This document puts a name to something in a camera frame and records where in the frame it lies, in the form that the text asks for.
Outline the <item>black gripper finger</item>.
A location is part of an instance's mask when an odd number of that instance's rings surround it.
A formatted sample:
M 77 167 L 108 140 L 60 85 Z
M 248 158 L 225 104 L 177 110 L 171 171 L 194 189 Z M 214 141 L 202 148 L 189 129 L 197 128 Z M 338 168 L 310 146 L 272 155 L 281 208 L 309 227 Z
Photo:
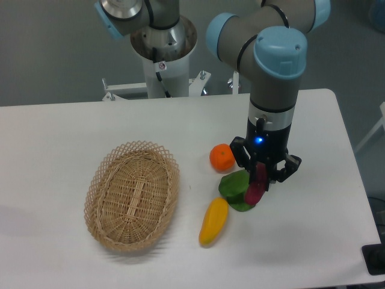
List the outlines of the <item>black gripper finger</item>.
M 292 176 L 301 165 L 302 159 L 295 155 L 286 154 L 285 156 L 285 165 L 282 169 L 277 169 L 277 163 L 273 163 L 271 158 L 267 158 L 266 160 L 266 173 L 267 180 L 265 191 L 268 191 L 270 188 L 270 184 L 275 182 L 284 182 L 290 176 Z
M 249 182 L 257 180 L 257 159 L 246 139 L 235 137 L 230 143 L 230 149 L 237 165 L 249 173 Z

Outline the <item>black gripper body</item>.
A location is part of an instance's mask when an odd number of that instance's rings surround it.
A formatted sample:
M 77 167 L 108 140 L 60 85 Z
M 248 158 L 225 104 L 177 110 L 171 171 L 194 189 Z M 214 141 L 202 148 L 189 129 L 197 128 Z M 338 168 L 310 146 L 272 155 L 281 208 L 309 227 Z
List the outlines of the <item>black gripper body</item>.
M 247 133 L 246 133 L 246 149 L 250 157 L 256 153 L 256 159 L 258 162 L 267 164 L 267 158 L 269 163 L 274 169 L 277 164 L 283 161 L 288 153 L 287 145 L 291 125 L 285 129 L 276 131 L 263 131 L 259 133 L 256 131 L 256 126 L 247 120 Z

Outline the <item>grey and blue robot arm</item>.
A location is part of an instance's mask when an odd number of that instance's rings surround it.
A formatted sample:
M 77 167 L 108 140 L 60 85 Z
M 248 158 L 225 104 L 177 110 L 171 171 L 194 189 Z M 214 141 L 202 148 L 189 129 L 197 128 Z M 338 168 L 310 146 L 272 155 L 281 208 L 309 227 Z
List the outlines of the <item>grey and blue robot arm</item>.
M 189 56 L 195 28 L 178 1 L 97 1 L 95 9 L 114 38 L 130 36 L 147 69 L 150 98 L 187 96 L 188 69 L 173 63 Z M 251 84 L 245 138 L 230 148 L 250 174 L 251 188 L 268 190 L 295 173 L 301 159 L 287 149 L 301 76 L 306 68 L 306 33 L 329 17 L 329 1 L 262 1 L 248 16 L 215 16 L 206 30 L 209 51 Z

